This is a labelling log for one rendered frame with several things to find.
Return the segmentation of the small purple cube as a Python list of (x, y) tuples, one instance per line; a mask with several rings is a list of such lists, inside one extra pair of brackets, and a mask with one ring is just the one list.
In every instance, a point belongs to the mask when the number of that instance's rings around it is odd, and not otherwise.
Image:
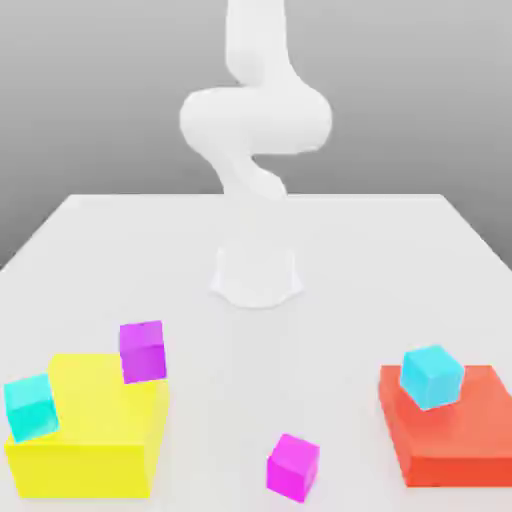
[(160, 320), (121, 325), (119, 352), (125, 384), (167, 377), (163, 323)]

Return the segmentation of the large yellow box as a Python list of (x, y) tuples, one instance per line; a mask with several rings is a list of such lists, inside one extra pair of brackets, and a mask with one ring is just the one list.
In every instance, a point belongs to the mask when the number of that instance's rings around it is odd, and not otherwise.
[(48, 373), (58, 430), (5, 443), (19, 496), (149, 497), (169, 409), (168, 381), (125, 383), (114, 353), (56, 354)]

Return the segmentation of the small turquoise cube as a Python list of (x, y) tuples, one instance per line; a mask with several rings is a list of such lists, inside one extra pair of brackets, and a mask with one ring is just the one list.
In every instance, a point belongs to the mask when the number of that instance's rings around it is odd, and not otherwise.
[(49, 375), (42, 373), (3, 386), (6, 415), (15, 443), (59, 430)]

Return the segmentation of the small light blue cube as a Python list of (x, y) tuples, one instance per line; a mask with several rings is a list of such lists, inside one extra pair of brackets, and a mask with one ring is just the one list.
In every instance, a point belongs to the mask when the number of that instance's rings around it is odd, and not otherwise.
[(404, 354), (399, 383), (422, 411), (447, 406), (460, 399), (464, 367), (441, 345)]

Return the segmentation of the large orange box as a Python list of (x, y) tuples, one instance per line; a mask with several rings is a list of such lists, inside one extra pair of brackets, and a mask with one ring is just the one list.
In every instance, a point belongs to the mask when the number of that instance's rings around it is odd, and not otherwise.
[(378, 396), (408, 487), (512, 487), (512, 395), (490, 365), (465, 368), (458, 402), (422, 411), (383, 365)]

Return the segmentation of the small magenta cube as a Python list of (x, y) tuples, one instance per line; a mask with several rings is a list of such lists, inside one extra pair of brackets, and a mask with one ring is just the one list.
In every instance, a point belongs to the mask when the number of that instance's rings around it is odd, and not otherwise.
[(282, 434), (267, 459), (266, 487), (304, 503), (315, 481), (320, 447), (290, 434)]

